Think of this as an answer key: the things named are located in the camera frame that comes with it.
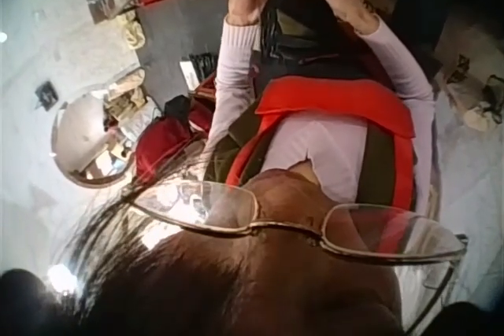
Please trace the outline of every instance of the light pink sweater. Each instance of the light pink sweater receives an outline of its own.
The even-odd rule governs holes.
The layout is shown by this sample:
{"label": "light pink sweater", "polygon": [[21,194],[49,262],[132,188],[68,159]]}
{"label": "light pink sweater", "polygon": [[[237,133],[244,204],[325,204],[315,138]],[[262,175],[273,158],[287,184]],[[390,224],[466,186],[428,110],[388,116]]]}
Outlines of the light pink sweater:
{"label": "light pink sweater", "polygon": [[[250,55],[259,26],[232,27],[224,22],[217,66],[217,104],[212,129],[203,151],[208,157],[231,123],[254,100],[248,74]],[[416,138],[415,177],[418,213],[427,210],[432,164],[432,89],[418,63],[399,39],[380,21],[371,35],[361,36],[391,77],[397,95],[409,108]],[[337,202],[354,202],[361,174],[366,123],[347,116],[315,112],[289,116],[278,127],[262,171],[310,159],[322,190]]]}

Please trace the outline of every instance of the person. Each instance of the person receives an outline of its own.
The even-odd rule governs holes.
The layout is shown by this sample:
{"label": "person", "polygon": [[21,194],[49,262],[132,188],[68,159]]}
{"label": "person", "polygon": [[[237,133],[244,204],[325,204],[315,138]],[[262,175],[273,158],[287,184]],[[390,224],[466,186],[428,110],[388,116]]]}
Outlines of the person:
{"label": "person", "polygon": [[[406,319],[392,266],[453,271],[464,247],[418,216],[434,114],[418,64],[362,0],[271,1],[228,1],[198,158],[206,180],[166,179],[167,162],[76,236],[69,260],[80,288],[59,316],[66,334],[399,335],[417,321]],[[274,22],[260,31],[266,14]],[[345,25],[381,70],[352,48],[352,31],[339,32]],[[255,102],[248,77],[260,33],[271,50]],[[243,115],[250,127],[233,127]],[[233,128],[255,134],[237,147]]]}

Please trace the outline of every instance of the red vest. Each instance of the red vest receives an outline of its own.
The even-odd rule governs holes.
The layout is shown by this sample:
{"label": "red vest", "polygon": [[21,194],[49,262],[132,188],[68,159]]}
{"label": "red vest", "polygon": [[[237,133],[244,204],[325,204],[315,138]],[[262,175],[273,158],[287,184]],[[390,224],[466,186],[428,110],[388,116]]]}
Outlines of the red vest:
{"label": "red vest", "polygon": [[318,111],[354,116],[374,123],[394,137],[395,188],[393,206],[410,207],[413,197],[413,121],[410,111],[389,89],[371,79],[341,80],[284,76],[266,87],[256,114],[258,133],[239,151],[226,183],[238,185],[255,146],[286,116]]}

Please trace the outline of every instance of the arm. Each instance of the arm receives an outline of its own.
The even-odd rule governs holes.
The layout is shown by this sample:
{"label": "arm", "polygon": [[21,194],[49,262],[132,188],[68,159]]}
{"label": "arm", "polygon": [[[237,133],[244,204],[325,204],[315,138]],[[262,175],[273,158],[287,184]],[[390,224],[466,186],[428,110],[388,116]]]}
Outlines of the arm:
{"label": "arm", "polygon": [[434,98],[432,87],[424,72],[389,27],[380,20],[378,29],[370,35],[361,35],[391,77],[402,99],[411,112],[416,137],[413,140],[417,165],[417,207],[423,214],[427,208],[432,166],[432,121]]}
{"label": "arm", "polygon": [[215,79],[215,113],[208,141],[203,150],[204,157],[211,155],[213,148],[226,135],[232,122],[254,100],[249,71],[252,46],[258,32],[258,25],[236,27],[224,21]]}

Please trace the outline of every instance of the white wall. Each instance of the white wall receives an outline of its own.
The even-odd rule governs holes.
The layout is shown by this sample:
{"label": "white wall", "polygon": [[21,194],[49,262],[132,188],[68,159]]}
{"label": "white wall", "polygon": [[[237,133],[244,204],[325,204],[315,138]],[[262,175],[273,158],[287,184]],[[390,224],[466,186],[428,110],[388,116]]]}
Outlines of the white wall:
{"label": "white wall", "polygon": [[[68,181],[50,157],[50,129],[61,103],[111,83],[138,66],[115,22],[94,26],[85,0],[0,0],[2,180],[0,271],[44,275],[51,250],[98,195]],[[50,80],[60,97],[35,109],[35,88]]]}

